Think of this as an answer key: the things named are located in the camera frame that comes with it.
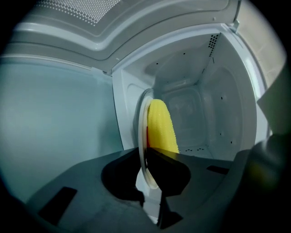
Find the perforated vent panel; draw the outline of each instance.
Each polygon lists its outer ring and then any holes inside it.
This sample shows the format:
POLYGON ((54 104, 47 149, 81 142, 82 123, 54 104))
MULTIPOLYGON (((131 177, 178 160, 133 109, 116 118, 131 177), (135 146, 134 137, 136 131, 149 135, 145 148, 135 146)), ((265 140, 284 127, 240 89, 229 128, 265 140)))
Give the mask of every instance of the perforated vent panel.
POLYGON ((212 53, 213 53, 213 50, 215 48, 215 45, 216 45, 218 36, 219 36, 219 34, 217 34, 217 35, 211 35, 211 38, 210 38, 210 41, 209 41, 209 45, 208 45, 208 48, 211 49, 211 51, 209 53, 209 56, 211 56, 212 53))
POLYGON ((40 0, 37 7, 46 7, 72 15, 95 26, 120 0, 40 0))

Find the gray surface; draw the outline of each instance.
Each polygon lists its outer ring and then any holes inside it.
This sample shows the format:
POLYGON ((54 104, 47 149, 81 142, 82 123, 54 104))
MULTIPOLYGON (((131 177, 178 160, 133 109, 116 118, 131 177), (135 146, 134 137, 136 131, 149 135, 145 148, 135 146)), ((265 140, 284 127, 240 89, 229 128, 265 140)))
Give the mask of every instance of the gray surface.
POLYGON ((230 168, 232 162, 181 154, 178 155, 177 159, 190 169, 191 179, 181 195, 167 197, 166 200, 171 211, 186 218, 213 195, 225 178, 225 175, 209 171, 207 168, 211 165, 230 168))
POLYGON ((64 186, 77 190, 58 226, 78 232, 156 232, 157 226, 147 217, 138 202, 123 201, 112 196, 103 186, 103 167, 131 150, 117 152, 79 163, 51 181, 28 202, 38 212, 64 186))
POLYGON ((71 166, 123 150, 110 77, 76 66, 2 59, 0 164, 26 202, 71 166))
POLYGON ((240 184, 248 152, 245 150, 237 153, 227 176, 203 205, 164 232, 219 232, 224 213, 240 184))

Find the white panel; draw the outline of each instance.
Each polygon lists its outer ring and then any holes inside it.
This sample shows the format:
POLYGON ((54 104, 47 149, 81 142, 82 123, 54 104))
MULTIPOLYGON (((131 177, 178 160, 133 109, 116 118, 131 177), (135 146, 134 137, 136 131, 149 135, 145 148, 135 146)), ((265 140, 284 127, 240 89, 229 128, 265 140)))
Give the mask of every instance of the white panel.
POLYGON ((185 28, 144 45, 114 68, 113 86, 125 148, 136 146, 132 119, 146 88, 166 102, 181 153, 233 160, 266 137, 256 109, 265 91, 261 74, 225 25, 185 28))
POLYGON ((162 95, 173 121, 179 149, 199 146, 206 140, 206 124, 197 85, 162 95))
POLYGON ((208 146, 216 159, 233 160, 256 138, 256 99, 238 53, 221 35, 202 77, 208 146))
POLYGON ((123 150, 112 80, 88 67, 5 58, 0 85, 0 164, 23 202, 66 169, 123 150))
MULTIPOLYGON (((94 67, 110 71, 132 51, 171 31, 233 22, 237 6, 238 0, 42 0, 15 27, 11 42, 64 49, 53 56, 73 62, 80 60, 65 51, 79 53, 96 59, 94 67)), ((14 43, 7 53, 15 52, 14 43)), ((27 52, 47 56, 48 51, 27 52)))
POLYGON ((124 149, 137 147, 133 122, 142 92, 154 88, 155 98, 161 98, 166 91, 195 84, 210 59, 211 35, 217 35, 219 28, 223 29, 221 25, 200 25, 169 33, 134 51, 114 68, 114 101, 124 149), (173 74, 180 66, 184 72, 176 77, 173 74))

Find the black object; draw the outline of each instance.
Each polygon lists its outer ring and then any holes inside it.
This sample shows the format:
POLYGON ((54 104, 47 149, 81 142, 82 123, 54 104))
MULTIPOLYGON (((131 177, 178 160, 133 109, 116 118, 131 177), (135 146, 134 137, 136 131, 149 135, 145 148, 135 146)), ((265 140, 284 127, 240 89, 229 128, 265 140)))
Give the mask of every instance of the black object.
POLYGON ((78 190, 58 226, 58 232, 86 233, 156 233, 157 226, 148 218, 139 201, 128 201, 112 195, 101 180, 102 170, 112 161, 132 154, 133 150, 116 152, 80 162, 38 190, 27 202, 32 213, 38 213, 63 187, 78 190))
POLYGON ((57 225, 69 206, 77 190, 63 187, 39 212, 38 215, 53 225, 57 225))
POLYGON ((135 183, 140 170, 138 148, 108 163, 102 170, 101 179, 107 190, 122 200, 139 201, 143 206, 144 194, 138 191, 135 183))
POLYGON ((217 166, 213 166, 213 165, 209 166, 207 168, 207 170, 213 171, 213 172, 216 172, 216 173, 219 173, 219 174, 223 174, 223 175, 226 175, 228 173, 228 171, 229 171, 228 168, 217 167, 217 166))
POLYGON ((191 178, 189 168, 169 155, 175 157, 176 153, 147 148, 145 155, 147 167, 165 197, 181 194, 191 178))
POLYGON ((181 215, 170 210, 166 197, 163 194, 161 197, 160 206, 159 219, 157 223, 157 226, 160 229, 168 228, 183 219, 181 215))
POLYGON ((289 228, 291 135, 272 135, 250 151, 222 232, 283 232, 289 228))

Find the yellow object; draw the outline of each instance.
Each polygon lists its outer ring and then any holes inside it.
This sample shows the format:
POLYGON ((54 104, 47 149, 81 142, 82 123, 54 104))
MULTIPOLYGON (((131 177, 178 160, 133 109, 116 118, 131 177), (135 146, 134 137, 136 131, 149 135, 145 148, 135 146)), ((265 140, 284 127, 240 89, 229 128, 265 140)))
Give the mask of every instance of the yellow object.
POLYGON ((151 101, 147 128, 150 147, 179 153, 170 113, 162 100, 151 101))

